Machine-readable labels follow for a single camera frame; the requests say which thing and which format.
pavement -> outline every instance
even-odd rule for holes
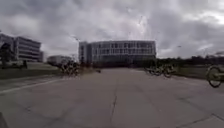
[[[223,128],[224,87],[108,69],[0,91],[9,128]]]

bicycle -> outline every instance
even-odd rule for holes
[[[224,70],[222,70],[221,66],[212,65],[208,68],[206,79],[213,88],[218,88],[222,84],[223,78]]]
[[[166,78],[171,78],[174,68],[173,66],[164,65],[161,67],[152,67],[146,70],[146,72],[155,76],[161,76],[163,74]]]

cloud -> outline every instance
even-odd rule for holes
[[[77,54],[75,35],[156,40],[159,57],[189,57],[224,48],[223,10],[221,0],[0,0],[0,29],[41,41],[48,55]]]

grass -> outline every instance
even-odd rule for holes
[[[58,70],[0,70],[0,80],[58,74]]]
[[[206,67],[181,67],[178,69],[175,75],[197,79],[206,79],[206,72]]]

road marking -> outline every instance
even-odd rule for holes
[[[56,81],[59,81],[59,80],[51,80],[51,81],[37,83],[37,84],[33,84],[33,85],[15,87],[15,88],[12,88],[12,89],[7,89],[7,90],[0,91],[0,94],[6,94],[6,93],[14,92],[14,91],[19,91],[19,90],[22,90],[22,89],[32,88],[32,87],[40,86],[40,85],[43,85],[43,84],[53,83],[53,82],[56,82]]]

